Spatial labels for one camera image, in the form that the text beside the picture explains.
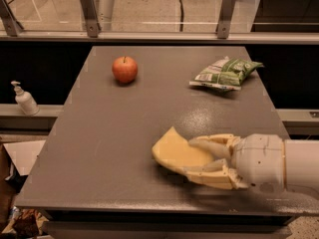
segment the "table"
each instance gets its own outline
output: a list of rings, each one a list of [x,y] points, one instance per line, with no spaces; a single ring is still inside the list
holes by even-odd
[[[111,71],[113,60],[123,55],[139,64],[137,79],[127,86],[119,85]],[[289,137],[256,72],[241,91],[226,94],[188,85],[204,67],[225,56],[249,59],[243,47],[94,47],[17,205],[42,211],[52,220],[48,226],[55,238],[57,231],[68,238],[78,222],[84,222],[80,234],[87,226],[98,231],[95,238],[102,231],[123,232],[124,227],[131,232],[220,233],[229,231],[229,224],[238,225],[231,225],[232,232],[253,228],[278,233],[278,226],[291,217],[318,214],[317,201],[308,196],[207,188],[153,160],[152,146],[171,126],[186,139],[225,132]]]

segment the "white pump bottle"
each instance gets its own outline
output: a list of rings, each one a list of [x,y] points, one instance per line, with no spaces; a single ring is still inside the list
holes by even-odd
[[[23,113],[27,116],[32,116],[39,111],[39,106],[33,99],[30,93],[25,92],[19,86],[19,82],[12,81],[11,84],[14,86],[14,91],[16,92],[16,102],[22,109]]]

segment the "red apple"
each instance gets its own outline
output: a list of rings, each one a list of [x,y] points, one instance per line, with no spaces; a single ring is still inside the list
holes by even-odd
[[[131,57],[119,57],[113,61],[112,72],[122,84],[132,82],[138,74],[138,64]]]

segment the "green chip bag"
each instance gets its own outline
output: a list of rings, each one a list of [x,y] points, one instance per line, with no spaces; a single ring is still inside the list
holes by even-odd
[[[192,81],[191,86],[205,86],[220,91],[240,91],[242,82],[262,63],[241,59],[216,61],[203,69]]]

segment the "concrete floor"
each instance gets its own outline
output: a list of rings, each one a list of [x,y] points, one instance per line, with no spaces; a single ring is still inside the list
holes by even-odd
[[[181,0],[184,32],[214,32],[222,0]],[[260,0],[237,0],[230,32],[250,32]],[[26,30],[84,31],[79,0],[7,0]],[[112,31],[180,32],[179,0],[116,0]],[[319,239],[319,217],[289,225],[289,239]]]

